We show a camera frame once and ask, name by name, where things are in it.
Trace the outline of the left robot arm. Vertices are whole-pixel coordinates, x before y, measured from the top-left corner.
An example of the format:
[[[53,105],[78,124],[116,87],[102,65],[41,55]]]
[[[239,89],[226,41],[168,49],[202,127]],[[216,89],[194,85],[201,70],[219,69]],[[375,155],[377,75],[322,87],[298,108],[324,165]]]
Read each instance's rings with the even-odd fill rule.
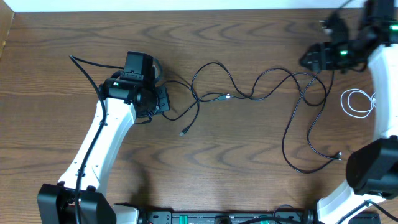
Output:
[[[37,196],[42,223],[140,223],[139,209],[106,199],[109,176],[121,143],[136,119],[150,123],[170,109],[159,61],[129,51],[124,66],[95,85],[95,117],[68,169],[58,183],[43,184]]]

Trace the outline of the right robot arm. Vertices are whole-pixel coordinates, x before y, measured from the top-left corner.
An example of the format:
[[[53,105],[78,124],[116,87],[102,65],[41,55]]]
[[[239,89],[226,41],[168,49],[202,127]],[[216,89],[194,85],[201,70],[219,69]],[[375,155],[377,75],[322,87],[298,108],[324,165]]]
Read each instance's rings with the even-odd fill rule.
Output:
[[[358,35],[338,11],[323,22],[330,41],[311,45],[299,64],[313,72],[369,69],[376,94],[373,141],[354,151],[345,180],[305,211],[302,223],[348,223],[363,210],[397,197],[397,19],[394,0],[367,0]]]

